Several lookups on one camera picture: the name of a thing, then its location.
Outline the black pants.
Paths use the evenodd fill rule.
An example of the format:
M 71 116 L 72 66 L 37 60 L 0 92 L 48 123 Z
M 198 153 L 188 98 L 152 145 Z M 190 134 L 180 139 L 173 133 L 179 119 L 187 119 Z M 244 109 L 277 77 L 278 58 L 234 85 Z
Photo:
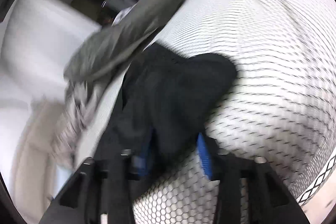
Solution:
M 223 55 L 185 58 L 152 44 L 131 62 L 95 158 L 110 160 L 127 149 L 131 173 L 160 176 L 205 130 L 237 74 Z

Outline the beige upholstered headboard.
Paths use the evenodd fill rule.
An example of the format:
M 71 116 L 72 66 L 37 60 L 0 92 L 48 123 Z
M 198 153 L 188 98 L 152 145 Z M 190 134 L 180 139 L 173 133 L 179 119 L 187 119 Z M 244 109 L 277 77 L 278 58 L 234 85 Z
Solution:
M 30 116 L 15 151 L 10 194 L 18 211 L 38 222 L 55 194 L 52 141 L 63 105 L 43 102 Z

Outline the light grey crumpled sheet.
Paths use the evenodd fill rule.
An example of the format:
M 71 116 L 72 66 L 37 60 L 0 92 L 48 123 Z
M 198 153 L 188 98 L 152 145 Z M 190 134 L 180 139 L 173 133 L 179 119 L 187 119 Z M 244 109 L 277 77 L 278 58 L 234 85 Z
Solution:
M 52 155 L 57 165 L 74 169 L 77 143 L 91 123 L 109 83 L 110 77 L 68 82 L 65 109 L 56 123 L 52 140 Z

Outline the white curtain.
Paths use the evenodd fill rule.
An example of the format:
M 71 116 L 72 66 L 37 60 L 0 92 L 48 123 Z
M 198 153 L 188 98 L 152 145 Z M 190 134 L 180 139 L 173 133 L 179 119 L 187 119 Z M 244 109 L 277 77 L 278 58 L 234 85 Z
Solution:
M 1 81 L 1 109 L 29 110 L 42 98 L 64 102 L 64 67 L 99 29 L 59 0 L 16 0 L 1 47 L 1 61 L 13 81 Z

